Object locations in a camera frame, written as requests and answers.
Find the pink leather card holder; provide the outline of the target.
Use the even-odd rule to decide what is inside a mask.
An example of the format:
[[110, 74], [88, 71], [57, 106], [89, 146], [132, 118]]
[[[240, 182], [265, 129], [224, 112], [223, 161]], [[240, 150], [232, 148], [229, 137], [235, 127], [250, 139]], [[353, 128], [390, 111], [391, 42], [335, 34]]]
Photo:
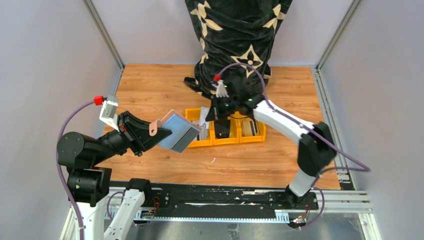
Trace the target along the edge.
[[159, 128], [171, 130], [172, 134], [160, 141], [158, 146], [177, 153], [182, 153], [201, 131], [200, 126], [189, 121], [176, 110], [171, 110], [162, 119], [151, 122], [150, 135], [154, 136]]

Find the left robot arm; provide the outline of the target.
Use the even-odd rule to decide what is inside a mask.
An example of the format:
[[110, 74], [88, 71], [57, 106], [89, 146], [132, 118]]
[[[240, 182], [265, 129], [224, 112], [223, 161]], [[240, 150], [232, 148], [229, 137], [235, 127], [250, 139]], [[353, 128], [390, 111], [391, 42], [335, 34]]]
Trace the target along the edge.
[[97, 165], [128, 150], [140, 157], [172, 135], [170, 129], [140, 120], [128, 111], [116, 116], [114, 121], [117, 128], [99, 138], [71, 131], [57, 142], [58, 167], [65, 167], [68, 172], [68, 177], [62, 177], [61, 181], [74, 213], [77, 240], [123, 240], [139, 207], [153, 198], [149, 180], [132, 178], [118, 214], [112, 219], [109, 231], [105, 231], [112, 169]]

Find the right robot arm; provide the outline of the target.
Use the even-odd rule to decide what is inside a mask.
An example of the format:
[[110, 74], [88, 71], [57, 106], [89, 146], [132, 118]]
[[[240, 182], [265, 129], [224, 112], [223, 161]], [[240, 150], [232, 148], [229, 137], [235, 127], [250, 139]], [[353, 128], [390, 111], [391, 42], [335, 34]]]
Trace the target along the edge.
[[315, 185], [321, 171], [336, 157], [329, 126], [314, 124], [282, 110], [262, 94], [241, 97], [211, 97], [206, 121], [221, 121], [235, 112], [256, 120], [278, 131], [296, 146], [299, 167], [293, 180], [285, 188], [285, 200], [291, 207], [299, 205]]

